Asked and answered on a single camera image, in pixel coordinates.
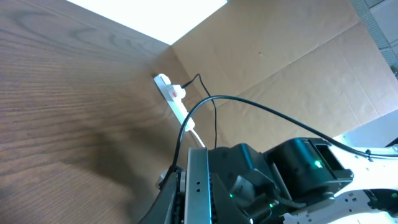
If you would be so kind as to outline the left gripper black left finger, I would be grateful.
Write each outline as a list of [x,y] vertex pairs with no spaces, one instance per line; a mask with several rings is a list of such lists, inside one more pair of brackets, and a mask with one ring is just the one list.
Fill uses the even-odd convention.
[[185,171],[178,167],[163,185],[139,224],[183,223],[185,205]]

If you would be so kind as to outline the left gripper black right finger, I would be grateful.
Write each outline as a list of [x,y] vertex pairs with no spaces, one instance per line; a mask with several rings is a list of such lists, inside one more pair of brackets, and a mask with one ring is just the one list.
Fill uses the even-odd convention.
[[211,174],[211,191],[218,224],[247,224],[249,220],[237,208],[234,200],[216,173]]

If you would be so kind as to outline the white power strip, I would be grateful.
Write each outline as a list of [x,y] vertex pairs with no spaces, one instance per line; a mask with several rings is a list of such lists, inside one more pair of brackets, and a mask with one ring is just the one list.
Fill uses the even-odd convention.
[[181,85],[172,84],[170,78],[163,73],[155,76],[154,81],[180,124],[183,124],[188,115],[188,111],[182,103],[182,99],[186,96],[186,91]]

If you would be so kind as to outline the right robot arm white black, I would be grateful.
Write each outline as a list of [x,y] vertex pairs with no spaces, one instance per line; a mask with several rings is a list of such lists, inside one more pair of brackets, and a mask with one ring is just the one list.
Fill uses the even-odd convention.
[[396,159],[294,138],[266,151],[247,144],[208,153],[217,223],[330,223],[360,213],[397,218]]

